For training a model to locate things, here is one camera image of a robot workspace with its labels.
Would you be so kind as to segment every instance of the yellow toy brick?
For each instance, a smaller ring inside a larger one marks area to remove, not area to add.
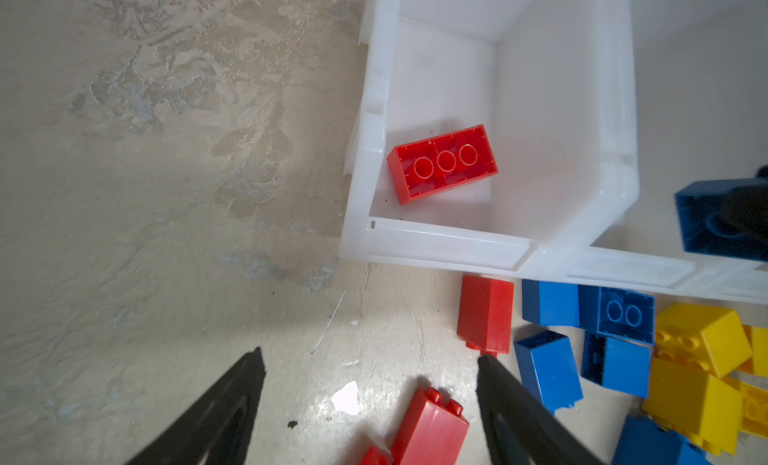
[[[735,388],[697,368],[654,358],[643,410],[659,425],[720,455],[733,455],[741,429],[742,397]]]
[[[768,377],[768,328],[744,325],[744,333],[752,346],[752,358],[741,364],[737,370],[758,377]]]
[[[677,303],[656,317],[659,358],[725,377],[752,355],[738,314],[726,308]]]
[[[741,392],[744,399],[741,431],[768,438],[768,391],[726,377],[725,382]]]

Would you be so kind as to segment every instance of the building block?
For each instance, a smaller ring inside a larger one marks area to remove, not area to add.
[[[720,218],[725,198],[736,187],[764,185],[765,179],[694,182],[675,194],[683,249],[691,253],[768,261],[768,244]]]
[[[587,332],[581,376],[610,390],[648,398],[651,350]]]
[[[392,465],[392,461],[387,458],[383,451],[371,445],[360,465]]]
[[[741,431],[768,438],[768,391],[735,378],[725,377],[723,380],[738,390],[744,399]]]
[[[611,465],[707,465],[706,452],[647,417],[627,417]]]
[[[498,173],[483,125],[397,146],[386,162],[400,205]]]
[[[457,335],[473,350],[494,357],[508,354],[512,346],[513,300],[512,282],[464,275]]]
[[[752,347],[752,357],[737,370],[757,377],[768,377],[768,328],[744,325],[744,333]]]
[[[656,298],[619,288],[578,287],[581,328],[654,344]]]
[[[434,388],[416,390],[392,445],[397,465],[453,465],[462,450],[469,422],[456,401],[442,403]]]
[[[733,455],[741,429],[741,393],[693,367],[654,358],[643,410],[663,428],[715,455]]]
[[[725,377],[744,364],[752,350],[734,310],[677,303],[656,317],[656,353]]]
[[[551,413],[584,398],[571,339],[551,330],[514,343],[525,388]]]
[[[545,327],[578,327],[578,285],[523,280],[523,319]]]

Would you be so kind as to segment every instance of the blue block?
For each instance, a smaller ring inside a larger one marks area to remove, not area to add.
[[[653,345],[656,298],[619,288],[578,287],[581,328]]]
[[[613,465],[709,465],[706,452],[649,418],[627,417]]]
[[[571,340],[551,330],[515,342],[523,385],[551,413],[584,398]]]
[[[651,355],[643,345],[587,332],[581,376],[610,390],[648,398]]]
[[[694,182],[674,196],[683,236],[683,249],[691,253],[768,261],[768,245],[740,232],[720,219],[725,196],[736,187],[765,185],[765,179]]]
[[[578,285],[523,280],[523,319],[545,327],[578,327]]]

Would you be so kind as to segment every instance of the worn floor surface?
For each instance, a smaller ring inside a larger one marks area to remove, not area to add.
[[[256,345],[249,463],[357,463],[426,381],[488,461],[459,274],[335,258],[362,1],[0,0],[0,461],[122,463]],[[637,402],[584,391],[609,460]]]

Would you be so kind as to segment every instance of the red block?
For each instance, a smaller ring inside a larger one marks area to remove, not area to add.
[[[392,465],[392,462],[386,457],[384,452],[371,445],[360,465]]]
[[[397,465],[453,465],[469,431],[464,407],[451,400],[442,404],[434,388],[416,390],[392,445]]]
[[[397,146],[386,162],[400,205],[498,173],[483,125]]]
[[[494,357],[508,354],[513,300],[514,284],[510,281],[464,275],[456,334],[473,350]]]

